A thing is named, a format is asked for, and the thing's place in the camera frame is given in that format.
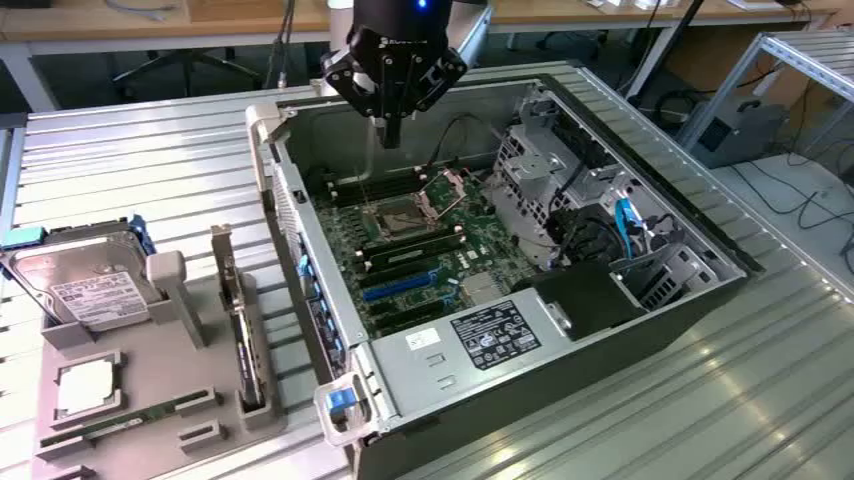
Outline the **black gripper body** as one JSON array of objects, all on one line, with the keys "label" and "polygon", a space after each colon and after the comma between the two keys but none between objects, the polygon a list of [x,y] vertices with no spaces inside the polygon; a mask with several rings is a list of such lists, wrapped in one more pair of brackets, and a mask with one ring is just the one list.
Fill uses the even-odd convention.
[{"label": "black gripper body", "polygon": [[436,60],[448,49],[451,7],[448,0],[356,0],[347,38],[354,58],[376,62],[382,50],[404,47],[424,60]]}]

